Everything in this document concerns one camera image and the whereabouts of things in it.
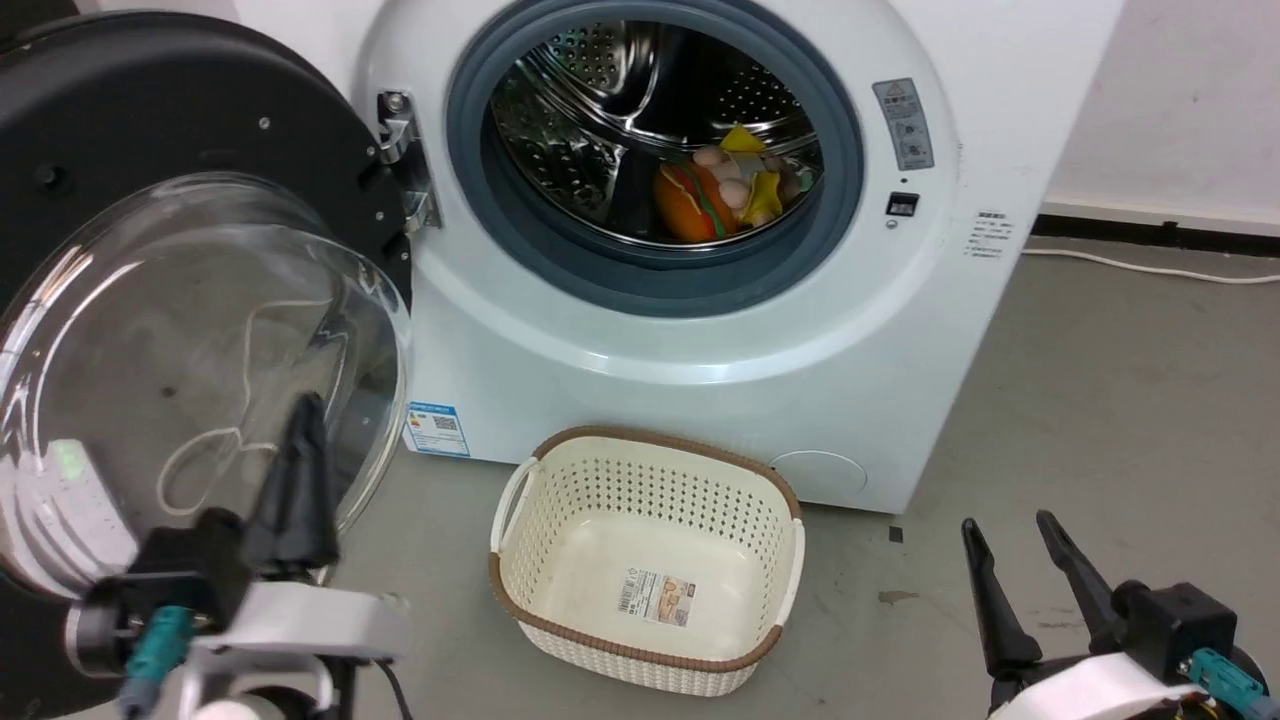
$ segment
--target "orange toy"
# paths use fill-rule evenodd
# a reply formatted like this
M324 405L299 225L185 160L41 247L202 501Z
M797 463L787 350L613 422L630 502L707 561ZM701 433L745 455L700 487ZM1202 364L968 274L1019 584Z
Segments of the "orange toy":
M658 213L676 238L708 242L737 232L739 220L721 199L719 181L695 163L663 163L653 181Z

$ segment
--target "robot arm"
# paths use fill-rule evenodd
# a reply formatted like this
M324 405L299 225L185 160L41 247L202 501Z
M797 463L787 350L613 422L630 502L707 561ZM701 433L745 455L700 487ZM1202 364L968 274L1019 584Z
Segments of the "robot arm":
M280 452L244 523L206 510L195 527L159 528L133 564L97 582L68 612L64 642L92 676L125 676L124 720L151 716L179 664L180 720L349 720L360 667L404 653L407 605L393 596L316 587L338 559L323 409L298 400ZM230 694L244 675L307 673L315 697L285 687Z
M1257 665L1234 646L1235 612L1196 585L1115 591L1052 512L1036 515L1089 630L1088 655L1043 660L996 579L973 520L961 525L992 720L1280 720Z

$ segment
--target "warning label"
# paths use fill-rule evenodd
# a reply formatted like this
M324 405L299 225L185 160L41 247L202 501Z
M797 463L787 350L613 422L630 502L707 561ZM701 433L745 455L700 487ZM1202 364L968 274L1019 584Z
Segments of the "warning label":
M893 138L897 169L922 170L933 167L933 143L929 126L924 122L924 108L915 94L911 78L887 79L872 86L879 101L881 113L888 123Z

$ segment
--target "door hinge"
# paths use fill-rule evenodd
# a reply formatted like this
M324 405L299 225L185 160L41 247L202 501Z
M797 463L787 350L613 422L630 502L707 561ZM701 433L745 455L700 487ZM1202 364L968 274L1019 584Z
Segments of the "door hinge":
M426 164L426 147L417 126L413 99L408 92L384 90L378 94L378 133L380 159L401 186L404 232L411 233L424 225L440 227L435 184Z

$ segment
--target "stainless steel drum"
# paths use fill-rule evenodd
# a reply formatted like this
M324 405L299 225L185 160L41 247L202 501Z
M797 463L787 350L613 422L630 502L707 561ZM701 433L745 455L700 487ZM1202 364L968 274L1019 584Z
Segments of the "stainless steel drum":
M716 145L736 124L797 173L814 182L822 174L804 109L769 69L680 27L564 28L511 68L490 108L516 165L547 200L627 243L700 250L763 229L691 245L673 240L652 208L663 159Z

